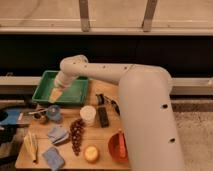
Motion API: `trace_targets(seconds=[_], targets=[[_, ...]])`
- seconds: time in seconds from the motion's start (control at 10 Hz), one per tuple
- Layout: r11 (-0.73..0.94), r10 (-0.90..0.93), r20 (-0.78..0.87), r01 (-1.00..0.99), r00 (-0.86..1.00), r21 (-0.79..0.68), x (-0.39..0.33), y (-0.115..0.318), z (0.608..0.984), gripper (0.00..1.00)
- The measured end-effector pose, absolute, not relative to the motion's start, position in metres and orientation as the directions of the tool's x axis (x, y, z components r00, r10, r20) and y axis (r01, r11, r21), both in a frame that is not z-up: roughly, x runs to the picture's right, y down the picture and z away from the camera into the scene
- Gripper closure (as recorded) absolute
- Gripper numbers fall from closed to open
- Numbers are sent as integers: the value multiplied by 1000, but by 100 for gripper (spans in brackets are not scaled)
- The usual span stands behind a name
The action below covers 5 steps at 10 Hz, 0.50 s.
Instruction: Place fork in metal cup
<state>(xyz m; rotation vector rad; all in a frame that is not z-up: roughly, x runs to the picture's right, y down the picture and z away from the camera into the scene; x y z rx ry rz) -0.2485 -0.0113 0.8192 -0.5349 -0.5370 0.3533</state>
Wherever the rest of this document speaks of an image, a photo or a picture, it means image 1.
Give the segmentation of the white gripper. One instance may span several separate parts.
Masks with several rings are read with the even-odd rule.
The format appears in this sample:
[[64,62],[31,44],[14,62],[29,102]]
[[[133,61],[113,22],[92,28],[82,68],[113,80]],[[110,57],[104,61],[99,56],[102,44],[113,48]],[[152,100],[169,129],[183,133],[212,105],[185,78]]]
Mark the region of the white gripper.
[[57,88],[53,88],[49,97],[50,103],[55,103],[57,99],[62,95],[62,91],[60,89],[66,89],[70,86],[72,82],[72,78],[65,75],[62,71],[59,71],[55,77],[54,85]]

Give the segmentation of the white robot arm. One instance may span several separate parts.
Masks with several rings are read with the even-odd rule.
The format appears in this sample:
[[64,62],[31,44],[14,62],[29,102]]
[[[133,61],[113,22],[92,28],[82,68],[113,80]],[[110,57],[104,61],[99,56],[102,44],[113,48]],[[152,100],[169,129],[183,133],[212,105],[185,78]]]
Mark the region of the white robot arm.
[[185,171],[170,93],[173,80],[162,67],[90,63],[66,57],[49,96],[51,103],[79,76],[118,86],[119,109],[132,171]]

